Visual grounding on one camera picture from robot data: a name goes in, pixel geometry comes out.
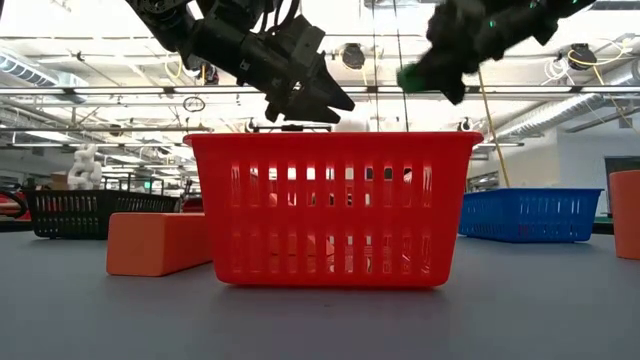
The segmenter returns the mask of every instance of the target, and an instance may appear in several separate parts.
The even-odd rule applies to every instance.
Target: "orange foam block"
[[[164,276],[212,260],[204,214],[120,213],[109,221],[107,272]]]

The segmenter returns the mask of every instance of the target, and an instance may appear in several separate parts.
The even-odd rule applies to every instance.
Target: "white object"
[[[82,145],[73,155],[73,167],[67,177],[69,190],[93,190],[102,180],[102,165],[95,161],[97,147]]]

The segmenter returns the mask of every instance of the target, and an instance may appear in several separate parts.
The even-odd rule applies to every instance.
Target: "ceiling duct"
[[[630,61],[603,76],[608,85],[640,85],[640,62]],[[589,85],[600,85],[598,80]],[[607,104],[609,100],[601,94],[581,94],[561,102],[546,103],[520,115],[499,129],[498,139],[517,136],[526,137],[540,134],[565,121],[583,115],[591,109],[596,110]]]
[[[0,47],[0,71],[38,87],[88,86],[86,81],[74,74],[47,69],[2,47]],[[72,101],[76,104],[87,101],[85,96],[80,95],[61,95],[56,97],[61,100]]]
[[[591,8],[591,11],[623,11],[623,10],[640,10],[640,1],[629,0],[599,0],[596,1]]]
[[[437,4],[441,0],[363,0],[364,6],[367,9],[371,9],[375,3],[376,9],[393,9],[396,8],[411,8],[422,4]]]

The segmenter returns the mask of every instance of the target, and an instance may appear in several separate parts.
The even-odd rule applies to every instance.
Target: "black basket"
[[[173,213],[178,198],[119,190],[26,191],[33,231],[39,237],[104,240],[119,212]]]

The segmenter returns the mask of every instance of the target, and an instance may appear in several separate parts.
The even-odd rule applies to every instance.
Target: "gray table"
[[[640,262],[460,239],[418,292],[241,289],[210,266],[109,277],[105,243],[0,235],[0,359],[638,359]]]

